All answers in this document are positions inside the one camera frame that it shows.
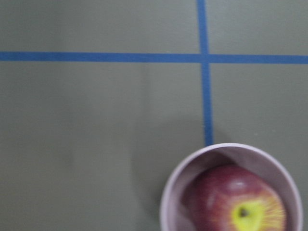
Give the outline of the pink bowl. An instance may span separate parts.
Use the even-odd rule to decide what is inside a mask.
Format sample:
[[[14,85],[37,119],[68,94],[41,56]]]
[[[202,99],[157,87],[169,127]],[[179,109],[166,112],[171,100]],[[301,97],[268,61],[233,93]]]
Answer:
[[[160,205],[163,231],[300,231],[303,209],[286,168],[245,144],[208,146],[171,173]]]

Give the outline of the red apple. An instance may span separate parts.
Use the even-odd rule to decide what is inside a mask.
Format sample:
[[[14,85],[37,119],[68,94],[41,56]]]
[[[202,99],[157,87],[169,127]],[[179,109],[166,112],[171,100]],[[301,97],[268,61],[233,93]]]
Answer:
[[[237,165],[199,174],[183,203],[198,231],[284,231],[287,213],[278,193]]]

